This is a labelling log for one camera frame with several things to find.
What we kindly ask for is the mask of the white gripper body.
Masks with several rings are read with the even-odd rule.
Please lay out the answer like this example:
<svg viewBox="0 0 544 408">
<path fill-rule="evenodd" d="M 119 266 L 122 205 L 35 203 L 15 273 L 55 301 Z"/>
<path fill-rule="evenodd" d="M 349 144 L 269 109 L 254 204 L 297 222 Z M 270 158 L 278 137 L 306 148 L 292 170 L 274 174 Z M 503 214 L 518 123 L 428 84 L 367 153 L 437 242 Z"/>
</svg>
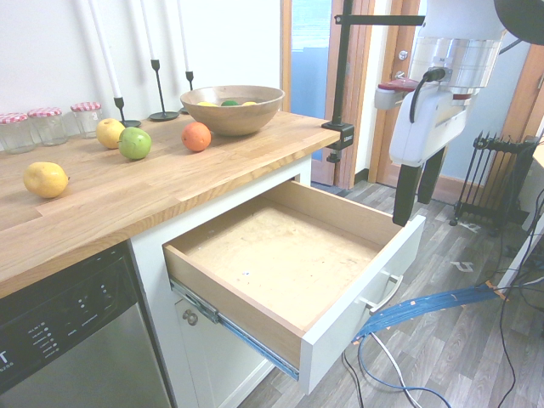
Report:
<svg viewBox="0 0 544 408">
<path fill-rule="evenodd" d="M 416 93 L 417 82 L 396 79 L 389 89 L 402 98 L 389 147 L 390 159 L 420 167 L 465 128 L 471 110 L 471 91 L 427 83 Z"/>
</svg>

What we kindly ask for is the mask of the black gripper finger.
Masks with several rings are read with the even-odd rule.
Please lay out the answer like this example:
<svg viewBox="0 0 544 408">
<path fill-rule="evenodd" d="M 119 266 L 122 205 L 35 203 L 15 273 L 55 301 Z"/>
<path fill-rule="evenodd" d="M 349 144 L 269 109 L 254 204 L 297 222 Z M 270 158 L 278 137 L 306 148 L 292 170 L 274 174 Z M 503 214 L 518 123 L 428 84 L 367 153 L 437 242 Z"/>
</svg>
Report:
<svg viewBox="0 0 544 408">
<path fill-rule="evenodd" d="M 426 161 L 417 191 L 417 200 L 422 204 L 428 204 L 432 199 L 446 151 L 445 146 Z"/>
<path fill-rule="evenodd" d="M 410 219 L 421 175 L 421 167 L 400 166 L 394 198 L 394 224 L 404 227 Z"/>
</svg>

